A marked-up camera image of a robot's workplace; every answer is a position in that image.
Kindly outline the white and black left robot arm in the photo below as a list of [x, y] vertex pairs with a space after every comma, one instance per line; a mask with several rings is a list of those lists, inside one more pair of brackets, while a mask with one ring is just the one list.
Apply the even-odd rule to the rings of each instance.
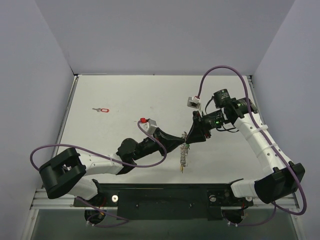
[[75, 147], [69, 147], [44, 163], [39, 168], [39, 174], [49, 199], [70, 194], [97, 206], [103, 200], [103, 193], [92, 175], [127, 174], [138, 166], [136, 160], [155, 152], [166, 157], [184, 142], [184, 138], [167, 134], [157, 127], [141, 142], [126, 138], [112, 155], [102, 156], [87, 151], [79, 153]]

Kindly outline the silver metal keyring disc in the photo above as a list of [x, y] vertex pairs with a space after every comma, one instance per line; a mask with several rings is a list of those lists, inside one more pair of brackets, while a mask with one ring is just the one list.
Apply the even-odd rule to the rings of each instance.
[[186, 138], [187, 138], [188, 134], [184, 131], [182, 134], [182, 138], [184, 139], [184, 143], [180, 146], [180, 166], [183, 166], [184, 168], [186, 168], [188, 166], [187, 163], [187, 156], [189, 153], [189, 150], [186, 148]]

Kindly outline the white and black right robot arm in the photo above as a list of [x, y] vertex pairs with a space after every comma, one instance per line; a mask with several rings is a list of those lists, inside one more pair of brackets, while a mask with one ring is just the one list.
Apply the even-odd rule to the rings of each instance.
[[257, 180], [236, 180], [223, 192], [224, 201], [236, 204], [241, 198], [259, 198], [269, 204], [295, 193], [305, 174], [300, 163], [293, 163], [281, 152], [263, 124], [258, 109], [251, 100], [231, 98], [227, 89], [212, 96], [216, 111], [204, 114], [198, 97], [189, 97], [187, 106], [194, 108], [192, 126], [186, 137], [186, 144], [205, 142], [211, 137], [212, 129], [220, 129], [232, 124], [248, 142], [256, 155], [264, 177]]

